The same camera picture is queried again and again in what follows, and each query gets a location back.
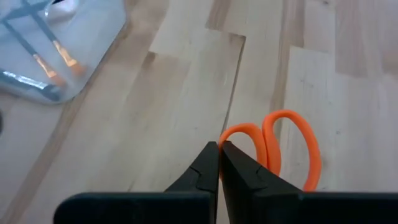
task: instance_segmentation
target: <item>black plastic part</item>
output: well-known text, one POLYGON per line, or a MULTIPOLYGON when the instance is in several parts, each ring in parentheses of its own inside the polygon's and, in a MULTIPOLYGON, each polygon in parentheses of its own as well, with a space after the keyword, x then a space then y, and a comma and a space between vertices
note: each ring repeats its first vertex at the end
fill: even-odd
POLYGON ((76 195, 57 208, 54 223, 214 224, 218 164, 218 146, 209 142, 165 192, 76 195))
POLYGON ((398 223, 398 194, 302 192, 253 199, 251 223, 398 223))
POLYGON ((43 90, 37 89, 47 99, 57 102, 61 100, 61 88, 57 85, 47 85, 43 90))
POLYGON ((221 171, 232 224, 398 222, 398 194, 302 192, 231 142, 223 144, 221 171))
POLYGON ((56 224, 214 223, 206 192, 80 194, 55 212, 56 224))
POLYGON ((226 141, 221 151, 223 188, 231 224, 256 223, 254 194, 278 195, 301 192, 269 172, 248 155, 226 141))

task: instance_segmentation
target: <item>plastic container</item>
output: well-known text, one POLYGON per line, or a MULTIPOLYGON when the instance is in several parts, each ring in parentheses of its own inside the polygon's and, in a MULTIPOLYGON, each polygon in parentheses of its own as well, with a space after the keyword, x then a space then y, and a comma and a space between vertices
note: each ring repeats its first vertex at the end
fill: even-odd
POLYGON ((0 0, 0 89, 73 98, 125 22, 124 0, 0 0))

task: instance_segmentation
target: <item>wooden floor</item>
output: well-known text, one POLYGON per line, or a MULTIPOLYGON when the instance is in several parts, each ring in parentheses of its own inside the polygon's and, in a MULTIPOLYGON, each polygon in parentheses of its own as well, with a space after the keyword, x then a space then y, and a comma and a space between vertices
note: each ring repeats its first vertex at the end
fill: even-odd
MULTIPOLYGON (((282 108, 317 135, 318 190, 398 190, 398 1, 126 2, 129 23, 74 100, 0 94, 0 223, 51 223, 79 192, 164 190, 225 128, 282 108)), ((302 187, 305 142, 290 121, 275 131, 281 176, 302 187)), ((227 223, 223 197, 218 213, 227 223)))

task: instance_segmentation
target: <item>orange brush tip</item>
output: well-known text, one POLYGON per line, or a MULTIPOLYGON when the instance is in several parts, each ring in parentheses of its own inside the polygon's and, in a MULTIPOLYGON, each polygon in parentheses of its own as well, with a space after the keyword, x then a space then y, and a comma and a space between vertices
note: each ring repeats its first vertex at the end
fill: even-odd
POLYGON ((75 63, 74 65, 70 66, 70 69, 72 70, 73 74, 76 76, 82 76, 86 72, 86 68, 84 66, 81 66, 80 63, 75 63))
POLYGON ((66 81, 59 75, 54 75, 51 77, 51 81, 59 87, 64 87, 67 83, 66 81))

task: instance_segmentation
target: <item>scissor handle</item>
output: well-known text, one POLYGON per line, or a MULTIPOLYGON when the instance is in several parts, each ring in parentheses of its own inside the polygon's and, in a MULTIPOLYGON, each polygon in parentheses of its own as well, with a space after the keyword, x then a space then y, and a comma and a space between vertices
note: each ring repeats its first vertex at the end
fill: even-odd
POLYGON ((222 133, 219 139, 219 148, 232 134, 242 132, 247 134, 256 147, 257 161, 275 175, 279 175, 281 156, 279 143, 273 131, 273 125, 279 118, 288 118, 295 123, 303 134, 307 143, 310 158, 308 178, 304 184, 305 191, 315 190, 321 174, 321 157, 317 139, 311 126, 298 113, 292 110, 279 110, 267 115, 262 122, 262 131, 252 123, 243 123, 232 126, 222 133))

